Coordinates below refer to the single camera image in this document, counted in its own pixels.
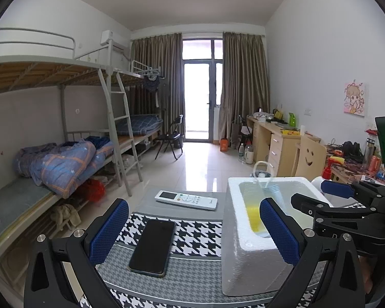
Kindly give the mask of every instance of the black folding chair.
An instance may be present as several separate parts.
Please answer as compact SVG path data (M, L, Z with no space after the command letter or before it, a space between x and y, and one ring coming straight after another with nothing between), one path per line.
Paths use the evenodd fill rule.
M174 158L176 160L178 160L181 157L181 155L183 155L183 147L181 146L181 155L179 157L176 157L175 153L174 153L174 148L171 144L172 142L174 142L175 140L177 140L181 137L181 134L179 132L177 132L177 128L181 125L182 121L183 121L183 115L181 114L177 118L174 119L174 121L171 123L170 127L168 128L168 131L166 134L161 134L160 136L158 136L157 140L161 141L161 146L157 152L155 160L157 159L158 153L160 152L163 144L166 141L168 142L168 144L165 147L164 153L166 152L168 145L170 145L172 153L173 153Z

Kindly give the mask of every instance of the metal bed ladder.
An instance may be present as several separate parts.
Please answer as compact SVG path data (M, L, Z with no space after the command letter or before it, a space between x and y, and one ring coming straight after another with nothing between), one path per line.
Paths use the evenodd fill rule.
M140 162L138 161L136 144L134 142L134 135L132 133L132 128L131 128L130 110L128 109L128 101L127 101L126 91L124 89L124 85L123 85L123 82L121 80L119 72L117 72L116 77L117 77L118 84L120 86L120 91L111 91L111 76L110 75L107 76L107 82L109 84L109 86L107 86L107 84L104 80L103 72L101 71L101 69L98 70L98 73L99 73L101 85L103 86L104 95L105 95L105 98L107 101L108 125L109 125L109 130L110 130L110 139L114 144L113 162L114 162L114 168L115 168L115 172L116 172L118 185L119 186L123 185L123 183L121 181L121 174L122 174L123 175L122 179L123 179L124 184L126 186L128 196L131 197L132 192L131 192L131 188L128 184L127 173L134 166L136 166L138 178L140 179L140 182L142 182L143 179L142 179L142 175L141 175ZM122 94L123 95L125 116L114 117L113 107L112 107L112 102L111 102L111 95L112 94ZM132 165L130 165L127 169L124 168L123 158L121 156L120 144L118 141L117 129L116 129L116 125L115 125L115 122L117 120L121 120L121 119L127 119L127 126L128 126L128 132L130 134L132 154L134 156L134 163Z

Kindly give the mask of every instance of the gray bed sheet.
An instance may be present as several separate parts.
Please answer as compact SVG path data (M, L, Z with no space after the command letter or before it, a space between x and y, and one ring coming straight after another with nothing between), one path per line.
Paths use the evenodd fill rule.
M19 177L0 190L0 235L30 208L53 194L31 178Z

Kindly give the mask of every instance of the metal screw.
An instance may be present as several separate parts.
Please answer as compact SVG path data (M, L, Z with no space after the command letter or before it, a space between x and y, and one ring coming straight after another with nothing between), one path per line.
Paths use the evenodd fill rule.
M342 238L344 239L344 240L346 240L346 241L350 241L350 240L352 240L352 236L351 235L349 235L349 234L347 234L347 233L345 233L343 236L342 236Z
M314 237L315 236L315 232L312 229L309 229L309 228L305 229L304 233L308 237Z
M74 232L74 236L75 237L81 237L84 235L84 230L83 229L77 229L75 232Z
M45 235L41 234L37 236L37 242L43 242L45 240Z

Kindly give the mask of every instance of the bed railing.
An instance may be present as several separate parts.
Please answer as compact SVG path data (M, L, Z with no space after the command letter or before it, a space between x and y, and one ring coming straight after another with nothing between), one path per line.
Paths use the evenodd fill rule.
M152 68L148 65L145 65L137 60L131 62L131 72L143 75L143 76L160 76L161 68Z
M71 50L72 51L72 56L74 59L75 56L75 40L73 37L62 35L62 34L56 34L55 32L50 32L50 31L44 31L44 30L35 30L35 29L29 29L29 28L11 28L11 27L1 27L1 31L6 31L6 30L18 30L18 31L27 31L27 32L36 32L40 34L47 34L47 35L52 35L52 36L57 36L61 38L66 38L70 39L73 42L72 47L68 46L62 46L62 45L57 45L57 44L50 44L50 43L42 43L42 42L35 42L35 41L0 41L0 44L32 44L32 45L43 45L43 46L51 46L51 47L58 47L58 48L63 48L66 50Z
M109 44L105 44L105 45L103 45L103 46L101 46L101 47L99 47L99 48L96 48L96 49L94 49L94 50L91 50L91 51L82 53L82 54L76 56L74 59L80 60L80 59L81 59L82 57L84 57L84 56L87 56L87 59L89 59L91 53L97 52L97 53L98 53L98 55L97 55L97 62L99 62L99 61L100 61L100 51L103 50L103 49L106 49L106 48L108 49L109 46L110 46ZM122 52L122 55L124 56L124 58L126 58L128 61L130 61L130 58L129 58L128 56L125 55L125 53L124 53L125 50L124 50L124 49L122 49L121 47L118 47L118 46L116 46L116 45L114 45L114 44L112 44L112 47L115 47L115 48L117 48L119 51L121 51L121 52Z
M109 129L88 130L88 131L71 131L71 132L67 132L67 138L68 138L67 141L78 141L82 138L87 138L89 136L103 137L106 133L109 133L109 132L110 132Z

